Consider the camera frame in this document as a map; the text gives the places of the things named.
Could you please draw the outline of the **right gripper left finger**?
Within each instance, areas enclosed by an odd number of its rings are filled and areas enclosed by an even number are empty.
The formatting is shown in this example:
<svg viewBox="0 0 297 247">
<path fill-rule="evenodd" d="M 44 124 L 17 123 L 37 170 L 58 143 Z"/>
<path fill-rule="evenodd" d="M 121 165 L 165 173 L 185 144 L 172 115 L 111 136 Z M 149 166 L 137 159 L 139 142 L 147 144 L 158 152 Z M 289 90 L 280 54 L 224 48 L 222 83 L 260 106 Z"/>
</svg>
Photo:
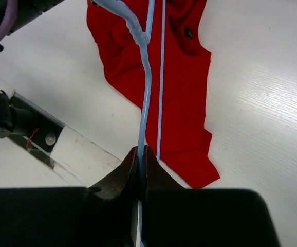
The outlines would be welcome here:
<svg viewBox="0 0 297 247">
<path fill-rule="evenodd" d="M 0 246 L 135 246 L 136 152 L 90 187 L 0 188 Z"/>
</svg>

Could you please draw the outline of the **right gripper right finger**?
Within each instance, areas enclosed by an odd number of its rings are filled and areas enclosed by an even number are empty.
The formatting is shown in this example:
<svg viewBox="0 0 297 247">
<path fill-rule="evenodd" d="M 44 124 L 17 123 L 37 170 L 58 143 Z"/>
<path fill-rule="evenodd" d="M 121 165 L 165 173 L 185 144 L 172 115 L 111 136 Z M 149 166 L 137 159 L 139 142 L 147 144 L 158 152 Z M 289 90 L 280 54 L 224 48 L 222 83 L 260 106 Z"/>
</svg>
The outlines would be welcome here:
<svg viewBox="0 0 297 247">
<path fill-rule="evenodd" d="M 248 189 L 186 189 L 144 149 L 144 246 L 279 246 L 263 198 Z"/>
</svg>

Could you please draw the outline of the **red t shirt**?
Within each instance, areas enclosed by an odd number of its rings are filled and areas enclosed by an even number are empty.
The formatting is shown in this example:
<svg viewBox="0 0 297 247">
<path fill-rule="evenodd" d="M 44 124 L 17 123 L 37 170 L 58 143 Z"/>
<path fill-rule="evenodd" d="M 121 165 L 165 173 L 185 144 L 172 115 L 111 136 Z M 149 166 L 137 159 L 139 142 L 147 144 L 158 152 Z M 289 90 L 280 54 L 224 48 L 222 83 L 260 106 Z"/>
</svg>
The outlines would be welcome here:
<svg viewBox="0 0 297 247">
<path fill-rule="evenodd" d="M 219 179 L 208 158 L 212 135 L 204 128 L 211 54 L 200 44 L 198 27 L 205 6 L 205 1 L 156 1 L 148 45 L 152 91 L 146 141 L 195 189 Z M 87 26 L 106 81 L 141 108 L 144 69 L 125 20 L 88 3 Z"/>
</svg>

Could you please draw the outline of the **blue wire hanger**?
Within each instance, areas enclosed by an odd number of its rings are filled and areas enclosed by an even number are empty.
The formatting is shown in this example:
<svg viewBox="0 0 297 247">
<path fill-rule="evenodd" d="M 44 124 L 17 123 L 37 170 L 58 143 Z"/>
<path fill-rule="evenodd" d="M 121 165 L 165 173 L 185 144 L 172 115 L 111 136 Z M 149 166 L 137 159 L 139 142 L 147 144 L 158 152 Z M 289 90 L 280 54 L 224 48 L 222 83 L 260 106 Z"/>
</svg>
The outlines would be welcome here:
<svg viewBox="0 0 297 247">
<path fill-rule="evenodd" d="M 155 2 L 149 1 L 148 12 L 146 18 L 146 30 L 142 31 L 137 16 L 130 10 L 130 8 L 123 1 L 94 1 L 98 6 L 113 13 L 126 22 L 135 43 L 139 46 L 141 61 L 145 72 L 145 90 L 143 96 L 143 109 L 141 115 L 139 137 L 138 137 L 138 174 L 140 182 L 140 198 L 138 200 L 138 215 L 139 215 L 139 229 L 142 230 L 143 226 L 143 193 L 147 185 L 146 166 L 144 164 L 144 141 L 146 133 L 147 118 L 150 108 L 151 89 L 152 89 L 152 71 L 149 62 L 149 55 L 147 45 L 151 40 L 152 25 L 154 18 Z M 159 92 L 159 116 L 158 116 L 158 134 L 157 134 L 157 156 L 160 156 L 161 149 L 161 128 L 162 128 L 162 103 L 163 103 L 163 76 L 164 76 L 164 50 L 165 50 L 165 17 L 166 17 L 166 1 L 162 2 L 162 21 L 161 21 L 161 61 L 160 61 L 160 92 Z"/>
</svg>

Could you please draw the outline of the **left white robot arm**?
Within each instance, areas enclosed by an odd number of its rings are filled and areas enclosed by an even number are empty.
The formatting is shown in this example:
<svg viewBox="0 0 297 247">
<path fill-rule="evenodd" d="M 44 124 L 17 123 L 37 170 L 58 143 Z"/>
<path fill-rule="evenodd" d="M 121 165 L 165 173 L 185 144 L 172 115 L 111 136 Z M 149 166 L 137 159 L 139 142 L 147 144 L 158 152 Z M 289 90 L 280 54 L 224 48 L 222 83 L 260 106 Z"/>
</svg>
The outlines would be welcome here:
<svg viewBox="0 0 297 247">
<path fill-rule="evenodd" d="M 0 1 L 0 41 L 60 3 L 60 0 Z"/>
</svg>

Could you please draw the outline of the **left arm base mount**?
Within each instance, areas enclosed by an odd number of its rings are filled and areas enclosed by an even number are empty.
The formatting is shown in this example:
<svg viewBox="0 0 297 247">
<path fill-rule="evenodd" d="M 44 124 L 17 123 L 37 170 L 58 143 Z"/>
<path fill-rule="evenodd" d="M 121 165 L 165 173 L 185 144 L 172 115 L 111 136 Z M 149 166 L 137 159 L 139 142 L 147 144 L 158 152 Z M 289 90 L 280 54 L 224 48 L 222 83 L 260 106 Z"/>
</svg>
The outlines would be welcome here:
<svg viewBox="0 0 297 247">
<path fill-rule="evenodd" d="M 0 139 L 8 138 L 53 169 L 51 153 L 65 125 L 18 93 L 0 90 Z"/>
</svg>

